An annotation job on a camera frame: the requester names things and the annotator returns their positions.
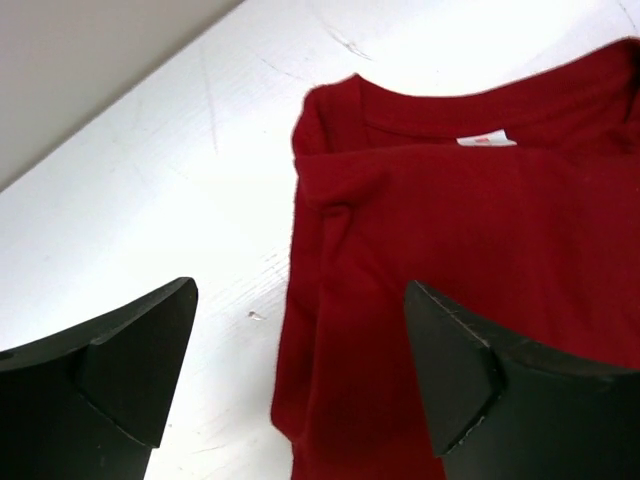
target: clothing tag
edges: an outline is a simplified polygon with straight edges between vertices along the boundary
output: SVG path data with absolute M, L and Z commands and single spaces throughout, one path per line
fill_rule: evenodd
M 496 130 L 495 132 L 473 137 L 457 138 L 456 140 L 458 145 L 463 147 L 508 147 L 517 145 L 516 142 L 507 138 L 507 133 L 504 130 Z

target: tabletop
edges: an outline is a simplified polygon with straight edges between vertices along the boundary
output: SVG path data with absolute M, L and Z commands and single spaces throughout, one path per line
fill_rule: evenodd
M 288 478 L 269 406 L 302 98 L 354 72 L 413 95 L 482 91 L 640 22 L 634 0 L 513 3 L 247 0 L 0 194 L 0 350 L 193 277 L 146 478 Z

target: dark object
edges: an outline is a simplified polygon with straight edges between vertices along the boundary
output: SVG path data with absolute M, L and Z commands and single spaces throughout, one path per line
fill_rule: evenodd
M 0 352 L 0 478 L 142 480 L 160 445 L 198 302 L 180 278 Z
M 640 478 L 639 372 L 536 343 L 419 283 L 405 311 L 449 480 Z

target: white surface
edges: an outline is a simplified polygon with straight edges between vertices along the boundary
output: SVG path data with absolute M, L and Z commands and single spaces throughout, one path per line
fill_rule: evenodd
M 0 0 L 0 191 L 240 0 Z
M 287 478 L 268 411 L 302 97 L 356 70 L 409 93 L 486 89 L 640 18 L 518 3 L 248 0 L 0 195 L 0 349 L 193 276 L 196 325 L 147 479 Z

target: dark red t-shirt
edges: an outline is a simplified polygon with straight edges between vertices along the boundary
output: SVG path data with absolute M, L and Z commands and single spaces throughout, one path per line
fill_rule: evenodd
M 478 95 L 359 76 L 308 95 L 272 409 L 294 479 L 444 478 L 403 317 L 410 280 L 640 368 L 639 59 L 625 40 Z M 456 141 L 497 130 L 517 145 Z

